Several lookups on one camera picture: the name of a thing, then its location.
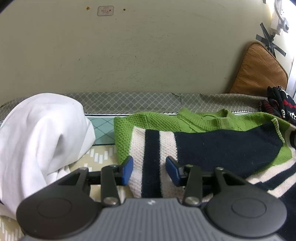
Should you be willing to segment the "white garment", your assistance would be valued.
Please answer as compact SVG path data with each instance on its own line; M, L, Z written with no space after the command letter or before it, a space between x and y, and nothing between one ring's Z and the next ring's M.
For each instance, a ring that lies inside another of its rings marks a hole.
M1 124L1 215L15 218L25 198L67 175L94 141L80 102L42 93L19 103Z

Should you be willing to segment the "black tape cross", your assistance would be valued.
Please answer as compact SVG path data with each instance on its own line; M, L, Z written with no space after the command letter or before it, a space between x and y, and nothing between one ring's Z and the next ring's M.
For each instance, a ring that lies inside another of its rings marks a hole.
M258 40L259 42L261 42L262 44L264 44L267 48L267 50L276 58L276 54L275 54L275 50L278 51L280 54L282 54L282 56L286 56L286 52L283 51L283 49L281 49L278 45L274 44L274 38L275 38L275 34L269 34L267 29L265 28L264 24L261 23L260 27L262 29L263 32L263 37L260 35L256 35L255 39Z

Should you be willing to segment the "white power adapter on wall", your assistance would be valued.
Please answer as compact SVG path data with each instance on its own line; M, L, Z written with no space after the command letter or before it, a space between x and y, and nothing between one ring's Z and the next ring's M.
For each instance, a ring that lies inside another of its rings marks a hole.
M289 24L287 19L282 15L282 1L274 0L271 13L270 28L274 35L281 35L281 32L288 33Z

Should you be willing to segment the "navy red patterned folded sweater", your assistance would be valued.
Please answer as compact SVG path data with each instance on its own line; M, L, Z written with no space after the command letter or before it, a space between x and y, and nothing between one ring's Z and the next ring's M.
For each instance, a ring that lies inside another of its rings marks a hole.
M295 126L295 102L281 87L268 87L267 100L261 100L259 111L281 118Z

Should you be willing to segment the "patterned bed sheet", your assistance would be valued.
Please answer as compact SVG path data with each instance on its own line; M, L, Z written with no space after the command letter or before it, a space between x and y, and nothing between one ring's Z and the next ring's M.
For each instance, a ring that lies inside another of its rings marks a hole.
M171 94L171 93L72 93L69 97L80 102L91 120L95 131L94 147L77 164L86 164L92 170L112 162L116 158L113 118L140 111L176 114L181 108L196 113L212 113L223 108L236 115L258 112L263 97L244 94ZM285 132L289 151L274 163L273 173L289 172L289 177L280 181L275 193L281 194L287 204L288 219L281 229L281 236L295 240L295 128Z

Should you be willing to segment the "brown seat cushion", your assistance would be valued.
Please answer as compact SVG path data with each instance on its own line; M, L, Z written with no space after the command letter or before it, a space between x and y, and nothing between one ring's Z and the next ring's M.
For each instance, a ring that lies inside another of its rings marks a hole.
M238 62L229 93L267 96L268 87L287 87L288 74L258 41L249 42Z

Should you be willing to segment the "green navy white striped sweater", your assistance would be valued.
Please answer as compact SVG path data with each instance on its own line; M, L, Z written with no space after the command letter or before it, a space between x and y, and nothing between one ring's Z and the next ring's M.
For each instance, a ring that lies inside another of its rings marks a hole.
M177 197L167 157L205 172L223 167L275 197L295 198L295 127L267 113L135 113L114 119L120 162L133 157L129 187L137 198Z

